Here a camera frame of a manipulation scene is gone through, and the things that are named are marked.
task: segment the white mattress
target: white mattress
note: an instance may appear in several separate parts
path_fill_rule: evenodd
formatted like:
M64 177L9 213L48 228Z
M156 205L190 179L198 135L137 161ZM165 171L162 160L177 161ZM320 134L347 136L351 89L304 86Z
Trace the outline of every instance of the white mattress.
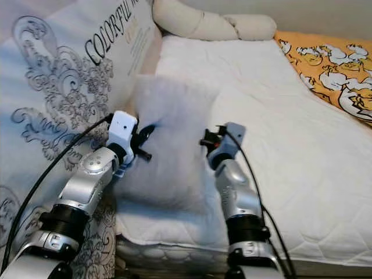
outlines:
M157 74L220 90L210 127L246 126L242 147L293 259L372 266L372 131L314 96L274 41L165 37ZM206 216L120 201L117 232L140 245L226 251L209 193Z

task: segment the fluffy white pillow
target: fluffy white pillow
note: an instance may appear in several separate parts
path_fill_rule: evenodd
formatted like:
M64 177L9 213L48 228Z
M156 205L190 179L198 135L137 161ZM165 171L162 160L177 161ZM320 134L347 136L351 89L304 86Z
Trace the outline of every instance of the fluffy white pillow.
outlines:
M138 131L156 126L142 146L152 159L136 158L115 184L116 197L203 213L206 153L199 140L216 92L169 77L140 76L134 94Z
M224 15L242 40L271 40L277 30L275 21L266 15Z
M196 10L176 0L155 0L154 21L165 30L185 38L209 41L237 40L237 32L215 13Z

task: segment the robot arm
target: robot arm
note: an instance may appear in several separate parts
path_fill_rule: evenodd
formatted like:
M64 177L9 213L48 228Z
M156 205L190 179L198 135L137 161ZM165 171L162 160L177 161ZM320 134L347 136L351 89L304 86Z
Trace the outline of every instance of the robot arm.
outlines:
M149 126L139 134L135 133L136 129L135 117L115 112L107 146L80 160L76 173L67 182L52 210L40 216L41 228L21 248L0 279L72 278L69 263L84 242L85 226L113 174L122 163L129 164L135 153L147 160L151 158L140 146L153 127Z
M270 232L262 222L260 200L234 159L238 147L226 131L241 144L245 128L235 123L221 126L218 133L206 130L200 142L208 149L227 225L230 269L225 278L284 278L268 242Z

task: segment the wall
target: wall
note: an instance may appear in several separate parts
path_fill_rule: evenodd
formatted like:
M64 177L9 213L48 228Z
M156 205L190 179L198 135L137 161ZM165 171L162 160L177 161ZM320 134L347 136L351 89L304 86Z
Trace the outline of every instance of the wall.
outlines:
M181 0L216 13L263 13L280 30L372 40L371 0Z

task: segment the orange patterned fabric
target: orange patterned fabric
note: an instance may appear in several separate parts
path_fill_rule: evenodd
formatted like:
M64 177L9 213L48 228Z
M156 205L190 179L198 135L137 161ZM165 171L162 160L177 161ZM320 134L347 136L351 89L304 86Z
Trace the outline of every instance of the orange patterned fabric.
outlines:
M315 95L372 126L372 41L283 31L275 39Z

